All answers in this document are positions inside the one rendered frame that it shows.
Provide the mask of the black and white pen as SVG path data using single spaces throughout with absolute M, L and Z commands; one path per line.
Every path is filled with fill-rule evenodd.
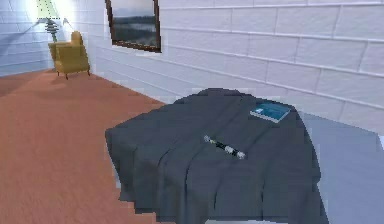
M 237 157 L 238 159 L 244 159 L 246 157 L 246 154 L 244 152 L 234 149 L 233 147 L 227 144 L 211 139 L 208 135 L 205 135 L 203 139 L 205 142 L 214 144 L 217 148 L 224 150 L 226 153 L 231 154 Z

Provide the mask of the framed landscape picture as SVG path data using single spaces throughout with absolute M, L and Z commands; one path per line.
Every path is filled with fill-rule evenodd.
M 115 46 L 161 52 L 159 0 L 105 0 Z

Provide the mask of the green floor lamp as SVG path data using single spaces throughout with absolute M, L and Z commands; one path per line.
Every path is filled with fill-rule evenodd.
M 57 33 L 65 25 L 70 26 L 66 17 L 61 18 L 55 0 L 36 0 L 37 22 L 45 24 L 45 31 L 57 42 Z

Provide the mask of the dark grey blanket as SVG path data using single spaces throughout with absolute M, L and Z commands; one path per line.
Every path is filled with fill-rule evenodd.
M 321 178 L 315 148 L 295 108 L 279 123 L 252 116 L 263 102 L 209 88 L 107 129 L 121 200 L 159 222 L 299 223 Z

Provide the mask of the teal book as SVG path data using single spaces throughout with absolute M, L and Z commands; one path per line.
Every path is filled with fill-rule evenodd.
M 274 103 L 261 103 L 250 111 L 252 116 L 279 123 L 284 119 L 291 109 L 287 106 Z

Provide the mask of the pale blue bed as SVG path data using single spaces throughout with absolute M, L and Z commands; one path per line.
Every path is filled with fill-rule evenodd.
M 299 223 L 220 221 L 205 224 L 384 224 L 384 137 L 365 129 L 300 114 L 321 171 Z

